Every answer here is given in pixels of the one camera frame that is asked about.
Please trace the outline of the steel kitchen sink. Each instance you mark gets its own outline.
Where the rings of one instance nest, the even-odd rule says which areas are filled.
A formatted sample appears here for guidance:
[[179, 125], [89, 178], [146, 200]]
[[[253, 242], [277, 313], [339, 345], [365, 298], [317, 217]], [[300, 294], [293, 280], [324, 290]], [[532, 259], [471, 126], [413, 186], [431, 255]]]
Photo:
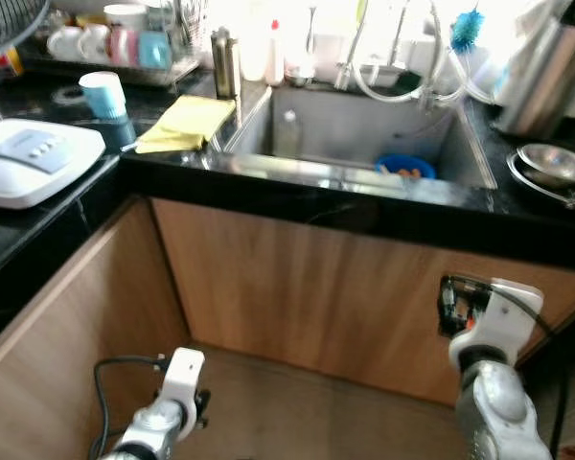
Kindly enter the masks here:
[[[299, 115], [299, 158], [271, 154], [273, 118], [285, 109]], [[374, 168], [380, 157], [416, 156], [432, 163], [436, 180], [466, 187], [497, 187], [474, 126], [458, 106], [424, 110], [415, 103], [380, 103], [334, 89], [270, 89], [221, 150], [267, 166], [301, 166], [307, 173], [339, 173], [350, 178], [380, 174]]]

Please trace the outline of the wooden sink cabinet front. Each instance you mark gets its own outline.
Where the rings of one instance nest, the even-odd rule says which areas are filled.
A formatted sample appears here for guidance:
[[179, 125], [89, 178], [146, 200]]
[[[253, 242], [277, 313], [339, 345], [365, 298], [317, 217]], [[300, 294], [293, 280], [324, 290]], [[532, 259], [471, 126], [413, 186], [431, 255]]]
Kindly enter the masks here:
[[575, 314], [575, 271], [165, 198], [151, 206], [196, 341], [424, 402], [458, 394], [437, 329], [445, 273], [538, 288], [552, 326]]

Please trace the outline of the steel plate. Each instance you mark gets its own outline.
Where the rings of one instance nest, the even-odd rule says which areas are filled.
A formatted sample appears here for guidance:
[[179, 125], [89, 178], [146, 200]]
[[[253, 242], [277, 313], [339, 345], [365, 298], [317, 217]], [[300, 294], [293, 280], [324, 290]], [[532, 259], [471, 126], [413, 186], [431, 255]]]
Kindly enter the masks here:
[[551, 200], [559, 201], [560, 203], [563, 204], [563, 206], [564, 203], [561, 201], [559, 192], [563, 192], [564, 190], [567, 190], [569, 188], [575, 188], [575, 187], [549, 188], [549, 187], [542, 187], [541, 184], [534, 183], [534, 181], [528, 179], [527, 176], [524, 175], [524, 172], [522, 172], [523, 165], [521, 165], [521, 162], [519, 161], [517, 151], [515, 153], [512, 153], [511, 156], [506, 159], [506, 163], [508, 166], [508, 171], [510, 171], [511, 175], [514, 176], [515, 181], [517, 182], [518, 185], [520, 185], [520, 187], [527, 188], [528, 190], [533, 190], [533, 192], [541, 194], [542, 196], [549, 197], [551, 198]]

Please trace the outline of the blue plastic bowl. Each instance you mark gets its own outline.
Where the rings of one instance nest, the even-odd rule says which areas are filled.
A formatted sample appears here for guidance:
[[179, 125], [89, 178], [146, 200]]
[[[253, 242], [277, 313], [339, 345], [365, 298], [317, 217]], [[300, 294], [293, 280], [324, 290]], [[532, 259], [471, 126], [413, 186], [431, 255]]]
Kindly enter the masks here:
[[401, 154], [389, 154], [376, 159], [374, 168], [377, 172], [397, 175], [397, 170], [420, 170], [424, 173], [423, 179], [436, 179], [436, 168], [432, 163], [416, 156], [402, 156]]

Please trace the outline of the wooden side cabinet front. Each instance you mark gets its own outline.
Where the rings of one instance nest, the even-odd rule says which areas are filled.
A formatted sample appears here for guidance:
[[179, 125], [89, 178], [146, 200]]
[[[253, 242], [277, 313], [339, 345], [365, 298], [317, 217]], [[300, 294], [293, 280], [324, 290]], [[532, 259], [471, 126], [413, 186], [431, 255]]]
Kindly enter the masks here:
[[0, 460], [86, 460], [95, 363], [188, 342], [150, 202], [134, 198], [0, 333]]

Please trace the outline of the wide steel bowl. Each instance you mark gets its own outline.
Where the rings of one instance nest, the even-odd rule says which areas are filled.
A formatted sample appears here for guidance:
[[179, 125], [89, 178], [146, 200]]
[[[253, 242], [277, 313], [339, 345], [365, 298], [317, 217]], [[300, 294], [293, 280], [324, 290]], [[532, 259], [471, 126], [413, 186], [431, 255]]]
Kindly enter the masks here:
[[575, 187], [575, 150], [550, 144], [527, 144], [517, 149], [524, 175], [542, 187]]

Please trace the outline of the clear plastic bottle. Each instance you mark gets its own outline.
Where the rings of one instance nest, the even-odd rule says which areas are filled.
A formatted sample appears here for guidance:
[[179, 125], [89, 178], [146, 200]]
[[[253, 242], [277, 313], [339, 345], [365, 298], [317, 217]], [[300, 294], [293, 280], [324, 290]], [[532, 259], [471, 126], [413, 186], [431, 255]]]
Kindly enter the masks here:
[[299, 158], [304, 132], [295, 110], [285, 109], [274, 115], [271, 126], [271, 154], [278, 157]]

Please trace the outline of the steel pull-down faucet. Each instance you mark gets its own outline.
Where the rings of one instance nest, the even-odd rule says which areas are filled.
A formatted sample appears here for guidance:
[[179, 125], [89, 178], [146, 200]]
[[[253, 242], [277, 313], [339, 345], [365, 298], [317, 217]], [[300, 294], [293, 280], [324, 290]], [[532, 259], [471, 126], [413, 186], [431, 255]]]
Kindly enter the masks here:
[[442, 22], [440, 17], [440, 9], [438, 9], [437, 0], [426, 0], [429, 4], [429, 18], [433, 27], [435, 27], [436, 38], [433, 44], [431, 70], [424, 74], [422, 82], [419, 86], [411, 89], [411, 91], [400, 96], [387, 96], [381, 95], [379, 92], [374, 91], [363, 78], [361, 69], [363, 65], [357, 60], [357, 52], [360, 50], [360, 43], [368, 23], [368, 6], [371, 0], [358, 0], [355, 16], [357, 18], [356, 30], [348, 54], [343, 62], [339, 64], [339, 73], [333, 83], [335, 89], [339, 91], [346, 91], [350, 83], [354, 81], [358, 89], [365, 93], [371, 100], [377, 101], [380, 104], [407, 104], [407, 102], [418, 102], [420, 108], [430, 110], [435, 106], [442, 106], [448, 104], [452, 98], [457, 96], [453, 95], [440, 95], [435, 91], [435, 81], [440, 76], [441, 71], [444, 70], [446, 64], [447, 48], [444, 44], [444, 36], [442, 35]]

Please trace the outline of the blue bottle brush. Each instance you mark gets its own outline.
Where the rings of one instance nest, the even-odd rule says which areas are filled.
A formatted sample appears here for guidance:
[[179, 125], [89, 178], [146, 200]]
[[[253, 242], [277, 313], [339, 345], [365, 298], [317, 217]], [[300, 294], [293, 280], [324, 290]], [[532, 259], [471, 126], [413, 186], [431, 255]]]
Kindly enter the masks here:
[[475, 42], [480, 35], [485, 23], [486, 16], [475, 3], [468, 11], [463, 11], [455, 16], [452, 23], [452, 36], [450, 37], [450, 49], [455, 54], [464, 54], [475, 48]]

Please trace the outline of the small steel bowl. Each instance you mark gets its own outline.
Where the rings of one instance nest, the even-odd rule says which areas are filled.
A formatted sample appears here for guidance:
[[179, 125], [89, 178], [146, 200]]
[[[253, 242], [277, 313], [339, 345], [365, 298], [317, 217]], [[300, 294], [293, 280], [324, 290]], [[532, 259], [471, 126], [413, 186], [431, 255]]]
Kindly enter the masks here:
[[285, 82], [292, 87], [305, 87], [313, 83], [315, 69], [307, 65], [289, 65], [285, 67]]

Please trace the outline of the yellow cloth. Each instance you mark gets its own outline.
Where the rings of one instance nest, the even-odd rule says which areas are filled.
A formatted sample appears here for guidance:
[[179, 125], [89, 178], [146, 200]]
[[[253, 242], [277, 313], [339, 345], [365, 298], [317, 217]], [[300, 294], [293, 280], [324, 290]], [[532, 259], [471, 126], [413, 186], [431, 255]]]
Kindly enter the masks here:
[[198, 150], [213, 139], [236, 110], [235, 100], [183, 95], [170, 105], [153, 127], [139, 136], [134, 152], [139, 154]]

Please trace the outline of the white appliance with buttons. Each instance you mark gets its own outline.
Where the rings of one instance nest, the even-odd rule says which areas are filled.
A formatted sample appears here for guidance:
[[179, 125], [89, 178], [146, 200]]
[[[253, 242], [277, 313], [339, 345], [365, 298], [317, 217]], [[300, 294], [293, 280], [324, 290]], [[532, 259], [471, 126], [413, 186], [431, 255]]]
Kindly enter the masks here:
[[106, 150], [92, 128], [0, 119], [0, 209], [30, 209], [90, 170]]

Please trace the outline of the white plastic bottle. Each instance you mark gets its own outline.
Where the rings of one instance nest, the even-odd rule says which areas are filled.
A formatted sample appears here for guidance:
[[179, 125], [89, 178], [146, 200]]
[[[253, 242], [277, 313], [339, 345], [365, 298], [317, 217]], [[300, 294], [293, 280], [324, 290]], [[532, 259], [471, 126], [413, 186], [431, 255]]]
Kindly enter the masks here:
[[268, 26], [269, 19], [249, 16], [238, 27], [239, 67], [245, 81], [263, 80], [268, 57]]

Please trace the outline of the pink mug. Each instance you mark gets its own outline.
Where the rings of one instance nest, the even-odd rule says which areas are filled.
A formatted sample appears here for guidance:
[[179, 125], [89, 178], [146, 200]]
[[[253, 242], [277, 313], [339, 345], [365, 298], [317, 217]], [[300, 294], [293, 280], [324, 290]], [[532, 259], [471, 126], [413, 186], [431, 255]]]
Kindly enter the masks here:
[[139, 66], [139, 39], [142, 31], [137, 28], [113, 26], [109, 28], [109, 62], [115, 66]]

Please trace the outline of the white mug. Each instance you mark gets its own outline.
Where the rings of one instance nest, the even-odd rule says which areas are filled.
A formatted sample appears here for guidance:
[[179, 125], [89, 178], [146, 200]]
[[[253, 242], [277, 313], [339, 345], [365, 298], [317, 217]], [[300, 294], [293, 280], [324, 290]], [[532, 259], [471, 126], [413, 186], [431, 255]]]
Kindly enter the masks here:
[[46, 48], [51, 58], [59, 61], [83, 61], [84, 57], [79, 48], [79, 40], [84, 30], [76, 26], [63, 26], [57, 28], [48, 36]]
[[107, 25], [86, 25], [79, 35], [78, 48], [82, 61], [90, 64], [109, 64], [109, 27]]

